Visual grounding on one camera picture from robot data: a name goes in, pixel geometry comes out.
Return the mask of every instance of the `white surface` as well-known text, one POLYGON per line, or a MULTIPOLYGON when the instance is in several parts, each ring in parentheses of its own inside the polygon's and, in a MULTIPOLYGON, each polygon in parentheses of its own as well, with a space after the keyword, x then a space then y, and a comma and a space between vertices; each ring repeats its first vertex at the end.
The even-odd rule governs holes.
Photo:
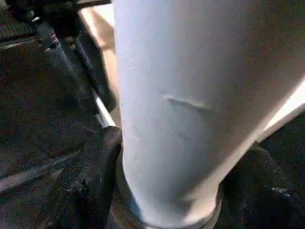
POLYGON ((115 2, 123 169, 131 210, 148 225, 204 220, 219 183, 300 84, 304 33, 293 29, 303 21, 270 14, 278 7, 115 2))
MULTIPOLYGON (((113 14, 113 4, 107 4, 102 6, 95 6, 94 11, 97 12, 103 20, 105 20, 109 25, 111 25, 114 28, 114 14, 113 14)), ((87 18, 88 21, 92 21, 91 16, 89 15, 87 18)), ((91 28, 93 29, 93 33, 96 37, 98 37, 98 33, 101 32, 101 28, 99 28, 99 31, 97 30, 96 26, 93 24, 91 25, 91 28)), ((109 64, 108 66, 116 65, 116 57, 115 55, 111 57, 110 59, 106 60, 109 64)), ((111 72, 116 71, 113 67, 109 68, 111 72)), ((116 80, 116 86, 115 91, 118 91, 118 84, 116 80)), ((283 105, 283 107, 274 115, 274 117, 270 120, 270 122, 267 124, 267 126, 264 129, 264 132, 259 137, 260 141, 272 134, 274 131, 276 131, 278 128, 280 128, 285 123, 289 122, 291 118, 294 118, 298 113, 305 110, 303 109, 303 106, 305 104, 305 82, 303 82, 300 87, 293 93, 293 95, 287 99, 286 103, 283 105)))

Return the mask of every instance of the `dark fabric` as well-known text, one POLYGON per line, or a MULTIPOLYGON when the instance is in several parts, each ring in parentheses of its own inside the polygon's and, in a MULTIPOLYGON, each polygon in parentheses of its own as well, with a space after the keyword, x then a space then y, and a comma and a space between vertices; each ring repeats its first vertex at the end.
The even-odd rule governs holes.
POLYGON ((77 190, 79 196, 75 209, 79 214, 74 214, 74 218, 81 219, 81 222, 75 223, 72 228, 103 228, 112 201, 115 165, 121 142, 121 131, 113 126, 90 138, 57 178, 35 225, 46 220, 56 225, 62 217, 67 226, 71 226, 71 221, 66 220, 67 214, 63 213, 74 202, 77 190))
POLYGON ((305 203, 305 112, 266 138, 261 146, 294 183, 305 203))
POLYGON ((97 107, 94 102, 92 86, 85 73, 85 70, 72 49, 65 40, 60 40, 54 47, 44 51, 48 63, 56 72, 57 81, 78 101, 79 108, 97 114, 97 107))
POLYGON ((268 151, 253 145, 223 181, 224 205, 216 228, 298 228, 303 203, 268 151))
POLYGON ((0 9, 0 42, 34 35, 35 30, 13 18, 8 10, 0 9))
MULTIPOLYGON (((38 43, 0 50, 0 177, 82 146, 99 130, 55 80, 38 43)), ((0 228, 30 228, 53 181, 1 196, 0 228)))

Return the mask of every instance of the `white pipe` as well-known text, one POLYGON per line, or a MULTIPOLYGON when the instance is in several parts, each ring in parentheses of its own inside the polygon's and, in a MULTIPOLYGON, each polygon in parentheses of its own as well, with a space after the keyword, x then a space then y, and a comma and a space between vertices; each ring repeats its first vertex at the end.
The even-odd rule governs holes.
POLYGON ((115 1, 126 202, 142 222, 204 224, 219 183, 303 78, 292 5, 115 1))

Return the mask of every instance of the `black rubber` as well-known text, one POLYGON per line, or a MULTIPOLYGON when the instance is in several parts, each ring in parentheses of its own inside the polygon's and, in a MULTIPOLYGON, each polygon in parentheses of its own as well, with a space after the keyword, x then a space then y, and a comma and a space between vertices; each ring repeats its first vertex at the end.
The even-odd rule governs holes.
POLYGON ((108 111, 111 111, 115 107, 115 99, 108 87, 101 50, 96 47, 89 34, 82 33, 75 39, 75 53, 85 67, 96 93, 108 111))

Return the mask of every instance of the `scratch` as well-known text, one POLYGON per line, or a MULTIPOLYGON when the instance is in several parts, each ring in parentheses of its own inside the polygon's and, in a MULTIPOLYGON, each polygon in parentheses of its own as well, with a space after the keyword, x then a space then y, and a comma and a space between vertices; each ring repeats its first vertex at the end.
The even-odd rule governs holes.
POLYGON ((199 102, 188 100, 188 99, 174 98, 171 95, 164 95, 164 99, 170 101, 173 104, 186 106, 186 107, 189 107, 189 108, 191 108, 193 110, 197 110, 197 111, 210 111, 211 110, 211 108, 204 103, 199 103, 199 102))

